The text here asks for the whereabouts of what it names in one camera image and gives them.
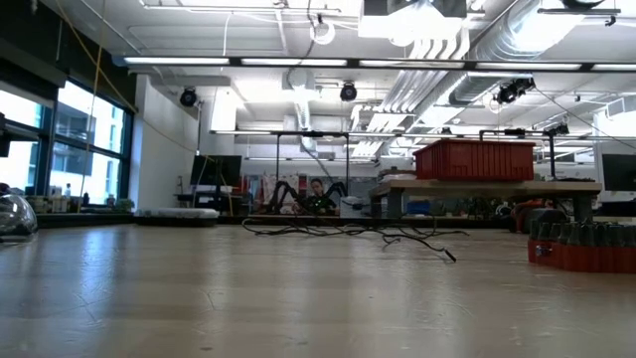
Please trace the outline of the person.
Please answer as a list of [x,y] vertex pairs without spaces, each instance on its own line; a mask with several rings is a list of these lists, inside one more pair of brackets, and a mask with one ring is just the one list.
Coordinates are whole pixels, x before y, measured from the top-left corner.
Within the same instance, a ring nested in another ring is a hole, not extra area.
[[310,182],[312,195],[307,198],[309,210],[317,215],[337,216],[339,208],[336,203],[325,193],[323,182],[314,178]]

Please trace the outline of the white appliance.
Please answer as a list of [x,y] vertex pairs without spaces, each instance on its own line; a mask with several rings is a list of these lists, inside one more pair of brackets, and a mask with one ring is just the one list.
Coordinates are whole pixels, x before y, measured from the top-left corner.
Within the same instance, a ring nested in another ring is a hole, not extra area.
[[342,219],[363,218],[368,204],[362,198],[345,196],[340,198],[340,217]]

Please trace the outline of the black computer monitor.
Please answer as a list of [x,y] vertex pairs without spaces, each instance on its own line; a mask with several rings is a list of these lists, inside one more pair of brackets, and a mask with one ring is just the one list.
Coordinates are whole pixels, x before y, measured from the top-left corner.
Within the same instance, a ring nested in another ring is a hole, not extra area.
[[190,184],[237,187],[240,184],[241,164],[240,155],[197,155]]
[[636,155],[603,154],[602,171],[606,191],[636,192]]

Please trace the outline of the long ceiling light bar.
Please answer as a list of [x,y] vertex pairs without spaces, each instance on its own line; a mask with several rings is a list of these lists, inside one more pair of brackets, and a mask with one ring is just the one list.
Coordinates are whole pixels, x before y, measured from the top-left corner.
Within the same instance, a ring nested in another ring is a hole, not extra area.
[[636,74],[636,63],[183,56],[116,56],[112,61],[120,67],[250,67],[485,73]]

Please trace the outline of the red ribbed storage bin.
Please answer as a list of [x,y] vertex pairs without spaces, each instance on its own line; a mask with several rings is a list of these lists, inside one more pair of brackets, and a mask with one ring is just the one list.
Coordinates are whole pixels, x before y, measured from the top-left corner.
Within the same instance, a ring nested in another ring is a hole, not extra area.
[[520,182],[534,178],[532,142],[440,139],[413,153],[420,180]]

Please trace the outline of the wooden workbench on casters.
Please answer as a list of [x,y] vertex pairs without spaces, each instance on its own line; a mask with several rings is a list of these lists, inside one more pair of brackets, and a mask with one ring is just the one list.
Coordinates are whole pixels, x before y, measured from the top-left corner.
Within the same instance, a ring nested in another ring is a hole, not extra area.
[[404,213],[404,197],[500,198],[506,200],[571,199],[578,221],[592,218],[592,200],[603,186],[597,182],[522,181],[461,182],[439,180],[390,180],[369,192],[372,216],[382,214],[382,199],[387,199],[387,217],[399,219]]

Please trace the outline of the large glass window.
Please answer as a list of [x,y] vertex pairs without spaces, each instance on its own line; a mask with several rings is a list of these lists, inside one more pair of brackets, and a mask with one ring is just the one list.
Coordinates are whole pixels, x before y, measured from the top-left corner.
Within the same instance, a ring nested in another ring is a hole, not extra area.
[[127,180],[131,115],[67,82],[48,101],[0,82],[0,183],[20,194],[59,194],[112,206]]

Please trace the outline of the red bit holder block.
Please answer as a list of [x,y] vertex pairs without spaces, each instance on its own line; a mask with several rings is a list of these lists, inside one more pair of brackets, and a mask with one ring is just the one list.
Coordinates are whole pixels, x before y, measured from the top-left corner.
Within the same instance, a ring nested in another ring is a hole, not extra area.
[[570,222],[556,210],[526,219],[528,261],[575,272],[636,274],[636,225]]

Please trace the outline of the black gantry frame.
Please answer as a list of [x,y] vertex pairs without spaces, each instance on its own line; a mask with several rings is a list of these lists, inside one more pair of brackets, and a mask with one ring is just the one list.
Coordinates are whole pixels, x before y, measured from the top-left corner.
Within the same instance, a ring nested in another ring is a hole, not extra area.
[[[350,134],[347,132],[335,132],[335,131],[316,131],[316,130],[305,130],[305,131],[272,131],[271,132],[272,135],[274,135],[276,137],[276,151],[275,151],[275,184],[277,181],[282,181],[280,179],[280,172],[279,172],[279,163],[280,163],[280,139],[283,136],[299,136],[301,138],[325,138],[325,137],[333,137],[333,138],[344,138],[346,140],[346,144],[349,145],[350,144]],[[333,178],[330,176],[328,170],[326,169],[326,167],[322,164],[322,162],[320,161],[320,159],[312,154],[310,151],[305,150],[305,152],[321,167],[321,169],[323,170],[323,172],[327,175],[327,177],[330,179],[330,181],[332,182],[332,184],[334,183]],[[345,175],[346,175],[346,180],[344,181],[344,183],[347,185],[348,187],[348,195],[349,195],[349,189],[350,189],[350,155],[349,153],[346,153],[346,158],[345,158],[345,164],[346,164],[346,169],[345,169]]]

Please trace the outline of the black aluminium table frame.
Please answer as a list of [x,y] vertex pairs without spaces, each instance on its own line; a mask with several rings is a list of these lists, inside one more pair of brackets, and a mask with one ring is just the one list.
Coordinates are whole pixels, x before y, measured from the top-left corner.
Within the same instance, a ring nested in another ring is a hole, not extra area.
[[315,216],[284,216],[284,215],[253,215],[220,216],[213,218],[173,218],[173,217],[138,217],[133,214],[37,214],[37,223],[40,229],[61,229],[74,227],[98,227],[107,225],[137,224],[141,226],[155,227],[192,227],[204,228],[215,225],[240,226],[244,221],[250,225],[283,226],[293,224],[295,226],[337,226],[361,225],[365,227],[380,227],[392,224],[405,224],[417,228],[443,228],[443,229],[509,229],[513,226],[513,220],[490,219],[474,220],[458,217],[403,217],[400,219],[387,218],[338,218]]

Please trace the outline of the silver round air duct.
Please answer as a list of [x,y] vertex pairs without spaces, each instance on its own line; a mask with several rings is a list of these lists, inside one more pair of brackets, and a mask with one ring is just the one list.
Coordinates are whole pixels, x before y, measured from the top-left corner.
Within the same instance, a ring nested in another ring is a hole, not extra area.
[[[547,5],[557,8],[559,0],[518,0],[471,48],[468,59],[477,61],[532,61],[559,43],[583,19],[583,15],[545,14]],[[503,77],[465,75],[441,98],[449,104],[463,105],[481,98]]]

